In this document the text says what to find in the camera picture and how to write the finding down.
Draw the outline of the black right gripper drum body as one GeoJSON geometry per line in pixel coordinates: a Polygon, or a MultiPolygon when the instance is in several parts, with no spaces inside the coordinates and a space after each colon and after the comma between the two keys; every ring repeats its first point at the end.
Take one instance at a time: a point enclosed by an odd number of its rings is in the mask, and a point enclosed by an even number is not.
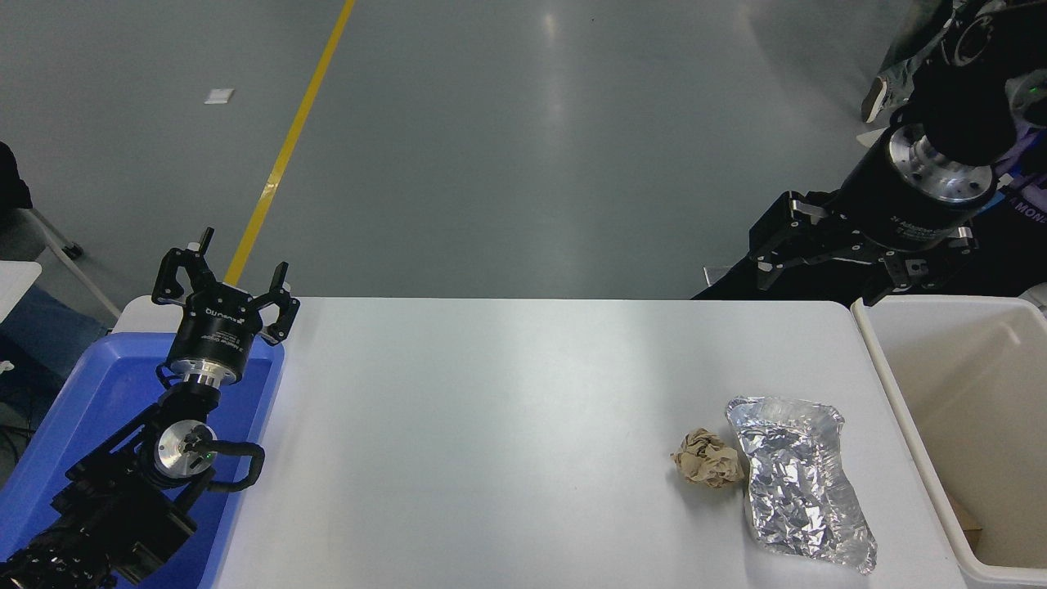
{"type": "Polygon", "coordinates": [[[994,192],[990,165],[946,157],[923,131],[885,131],[842,183],[834,209],[885,249],[920,251],[967,223],[994,192]]]}

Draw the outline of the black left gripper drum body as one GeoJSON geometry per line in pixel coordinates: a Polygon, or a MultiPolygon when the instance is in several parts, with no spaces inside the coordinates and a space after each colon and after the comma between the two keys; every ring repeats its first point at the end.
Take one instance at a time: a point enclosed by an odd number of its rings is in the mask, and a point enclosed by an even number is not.
{"type": "Polygon", "coordinates": [[[187,373],[192,362],[243,373],[262,323],[254,297],[224,284],[190,294],[171,350],[168,369],[187,373]]]}

